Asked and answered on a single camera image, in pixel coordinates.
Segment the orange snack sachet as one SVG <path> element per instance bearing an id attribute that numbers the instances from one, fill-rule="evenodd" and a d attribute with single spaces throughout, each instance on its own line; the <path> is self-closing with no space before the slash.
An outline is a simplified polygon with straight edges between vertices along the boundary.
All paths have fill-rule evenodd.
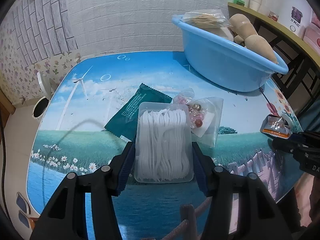
<path id="1" fill-rule="evenodd" d="M 260 132 L 275 138 L 289 139 L 292 132 L 289 123 L 281 116 L 269 114 L 260 128 Z"/>

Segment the white floss picks pack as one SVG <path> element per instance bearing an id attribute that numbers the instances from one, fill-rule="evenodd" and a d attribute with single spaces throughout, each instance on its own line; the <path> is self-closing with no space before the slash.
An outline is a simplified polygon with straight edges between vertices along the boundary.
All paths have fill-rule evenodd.
<path id="1" fill-rule="evenodd" d="M 193 180 L 193 153 L 188 107 L 143 102 L 139 106 L 135 180 L 146 184 Z"/>

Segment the tan plush bear toy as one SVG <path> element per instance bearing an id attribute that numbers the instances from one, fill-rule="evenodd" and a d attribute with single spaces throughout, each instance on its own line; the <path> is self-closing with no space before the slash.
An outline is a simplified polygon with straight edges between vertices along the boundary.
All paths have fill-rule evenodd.
<path id="1" fill-rule="evenodd" d="M 234 42 L 244 45 L 247 49 L 277 64 L 277 58 L 272 47 L 253 27 L 250 20 L 243 14 L 234 14 L 229 19 Z"/>

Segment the cotton swabs plastic bag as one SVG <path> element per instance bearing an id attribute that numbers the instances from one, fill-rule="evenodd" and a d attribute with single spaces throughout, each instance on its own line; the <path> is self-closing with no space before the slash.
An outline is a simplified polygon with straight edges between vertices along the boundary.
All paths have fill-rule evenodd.
<path id="1" fill-rule="evenodd" d="M 224 28 L 232 26 L 220 9 L 203 9 L 186 12 L 181 21 L 198 28 Z"/>

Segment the white plush bunny toy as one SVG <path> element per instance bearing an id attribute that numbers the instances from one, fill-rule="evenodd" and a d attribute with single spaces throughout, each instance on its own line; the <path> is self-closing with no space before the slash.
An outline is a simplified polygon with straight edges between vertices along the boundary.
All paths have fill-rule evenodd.
<path id="1" fill-rule="evenodd" d="M 234 41 L 233 33 L 227 27 L 213 28 L 212 33 L 219 37 L 225 38 L 231 42 Z"/>

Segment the wooden side table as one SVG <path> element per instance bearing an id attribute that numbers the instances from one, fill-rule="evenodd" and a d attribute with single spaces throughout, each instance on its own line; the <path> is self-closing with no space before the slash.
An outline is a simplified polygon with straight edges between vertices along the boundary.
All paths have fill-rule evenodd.
<path id="1" fill-rule="evenodd" d="M 229 16 L 244 14 L 289 68 L 272 79 L 301 117 L 319 98 L 319 55 L 297 35 L 273 19 L 247 7 L 228 3 Z"/>

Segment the bag of pink beads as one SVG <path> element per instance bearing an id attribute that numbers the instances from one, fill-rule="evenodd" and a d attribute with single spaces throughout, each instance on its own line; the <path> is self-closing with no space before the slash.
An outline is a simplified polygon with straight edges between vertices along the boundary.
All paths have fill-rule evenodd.
<path id="1" fill-rule="evenodd" d="M 185 89 L 177 94 L 172 102 L 188 107 L 194 140 L 214 148 L 220 128 L 223 99 L 218 97 L 195 99 L 194 96 L 192 88 Z"/>

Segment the white rice cooker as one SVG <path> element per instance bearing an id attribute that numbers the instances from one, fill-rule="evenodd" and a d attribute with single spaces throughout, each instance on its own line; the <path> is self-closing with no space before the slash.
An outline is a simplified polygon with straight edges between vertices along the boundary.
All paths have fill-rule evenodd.
<path id="1" fill-rule="evenodd" d="M 44 96 L 34 105 L 32 117 L 35 120 L 41 121 L 53 94 L 58 88 L 58 84 L 53 79 L 43 75 L 41 72 L 37 73 L 37 80 Z"/>

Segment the dark green sachet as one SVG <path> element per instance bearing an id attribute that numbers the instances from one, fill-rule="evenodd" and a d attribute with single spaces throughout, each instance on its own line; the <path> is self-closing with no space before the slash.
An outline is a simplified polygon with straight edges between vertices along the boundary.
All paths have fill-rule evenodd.
<path id="1" fill-rule="evenodd" d="M 172 97 L 143 83 L 133 97 L 105 125 L 105 129 L 123 139 L 133 141 L 137 133 L 139 106 L 143 102 L 171 103 Z"/>

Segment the pink appliance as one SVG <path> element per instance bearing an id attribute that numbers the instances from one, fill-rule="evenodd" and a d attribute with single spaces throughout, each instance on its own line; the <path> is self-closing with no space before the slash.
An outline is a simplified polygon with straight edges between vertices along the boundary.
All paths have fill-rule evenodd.
<path id="1" fill-rule="evenodd" d="M 311 23 L 305 30 L 303 41 L 307 43 L 317 54 L 320 50 L 320 21 L 312 12 Z"/>

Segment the light blue plastic basin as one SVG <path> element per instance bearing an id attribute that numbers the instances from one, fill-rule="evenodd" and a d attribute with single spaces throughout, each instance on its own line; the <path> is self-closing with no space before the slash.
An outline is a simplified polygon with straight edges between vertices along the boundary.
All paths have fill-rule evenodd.
<path id="1" fill-rule="evenodd" d="M 237 92 L 260 88 L 275 73 L 287 74 L 285 61 L 275 54 L 277 64 L 232 41 L 199 29 L 174 15 L 172 23 L 182 31 L 183 48 L 189 64 L 203 77 Z"/>

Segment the red snack packet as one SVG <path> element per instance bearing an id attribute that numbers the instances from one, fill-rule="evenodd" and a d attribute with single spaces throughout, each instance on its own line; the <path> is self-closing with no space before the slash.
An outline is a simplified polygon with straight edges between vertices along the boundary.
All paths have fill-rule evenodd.
<path id="1" fill-rule="evenodd" d="M 275 22 L 278 21 L 278 17 L 279 16 L 276 13 L 272 12 L 272 11 L 270 11 L 269 14 L 268 14 L 268 18 L 274 20 Z"/>

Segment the white electric kettle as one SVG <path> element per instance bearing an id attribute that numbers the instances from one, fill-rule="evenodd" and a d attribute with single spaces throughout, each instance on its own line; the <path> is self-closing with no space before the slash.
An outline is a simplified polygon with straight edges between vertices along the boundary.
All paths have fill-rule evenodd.
<path id="1" fill-rule="evenodd" d="M 277 22 L 303 38 L 311 16 L 312 8 L 307 0 L 283 0 Z"/>

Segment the small green box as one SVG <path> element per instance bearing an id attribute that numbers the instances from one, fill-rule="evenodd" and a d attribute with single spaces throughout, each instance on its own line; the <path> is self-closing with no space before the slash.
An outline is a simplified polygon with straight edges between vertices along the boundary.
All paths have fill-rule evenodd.
<path id="1" fill-rule="evenodd" d="M 245 2 L 243 0 L 233 0 L 233 3 L 243 7 L 245 6 Z"/>

